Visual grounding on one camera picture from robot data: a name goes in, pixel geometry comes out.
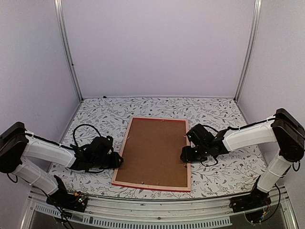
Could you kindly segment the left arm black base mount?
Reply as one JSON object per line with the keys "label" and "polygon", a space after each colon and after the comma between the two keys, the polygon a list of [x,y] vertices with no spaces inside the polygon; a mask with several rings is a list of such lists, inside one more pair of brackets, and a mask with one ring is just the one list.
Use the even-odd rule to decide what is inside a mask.
{"label": "left arm black base mount", "polygon": [[58,190],[54,194],[48,195],[46,203],[58,208],[85,212],[88,196],[80,191],[69,194],[63,181],[56,175],[54,177],[58,183]]}

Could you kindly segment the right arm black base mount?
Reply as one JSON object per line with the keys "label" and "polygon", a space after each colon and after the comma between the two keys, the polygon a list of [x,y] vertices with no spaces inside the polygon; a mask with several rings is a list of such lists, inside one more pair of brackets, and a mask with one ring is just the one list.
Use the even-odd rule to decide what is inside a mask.
{"label": "right arm black base mount", "polygon": [[233,197],[230,199],[229,207],[234,213],[260,208],[271,204],[269,193],[253,189],[250,194]]}

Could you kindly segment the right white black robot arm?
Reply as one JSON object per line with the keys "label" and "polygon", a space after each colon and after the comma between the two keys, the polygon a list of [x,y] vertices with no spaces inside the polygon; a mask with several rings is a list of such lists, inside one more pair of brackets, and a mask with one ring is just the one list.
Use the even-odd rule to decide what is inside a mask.
{"label": "right white black robot arm", "polygon": [[184,146],[180,159],[184,163],[204,162],[208,156],[216,159],[247,146],[270,146],[274,151],[266,171],[246,198],[250,208],[264,202],[265,195],[285,176],[294,163],[305,155],[305,129],[284,108],[258,122],[241,127],[227,127],[213,135],[207,125],[197,124],[186,133],[189,146]]}

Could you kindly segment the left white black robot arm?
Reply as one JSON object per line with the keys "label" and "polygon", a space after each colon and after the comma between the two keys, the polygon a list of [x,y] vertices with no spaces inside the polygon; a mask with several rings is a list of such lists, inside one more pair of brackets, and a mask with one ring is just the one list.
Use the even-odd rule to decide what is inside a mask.
{"label": "left white black robot arm", "polygon": [[67,207],[71,197],[60,178],[51,176],[30,157],[59,164],[73,171],[99,173],[119,168],[123,158],[113,149],[113,138],[98,134],[89,144],[70,146],[42,138],[16,122],[0,135],[0,171],[22,178],[31,186],[42,189],[60,207]]}

